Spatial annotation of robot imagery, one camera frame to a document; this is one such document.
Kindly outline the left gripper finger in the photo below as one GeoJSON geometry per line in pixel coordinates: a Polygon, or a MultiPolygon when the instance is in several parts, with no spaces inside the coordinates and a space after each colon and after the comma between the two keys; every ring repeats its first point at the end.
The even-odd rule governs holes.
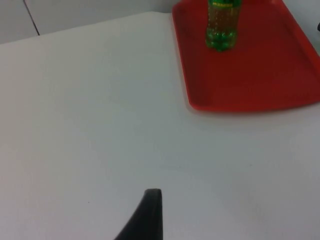
{"type": "Polygon", "coordinates": [[[115,240],[163,240],[163,199],[160,189],[145,190],[135,212],[115,240]]]}

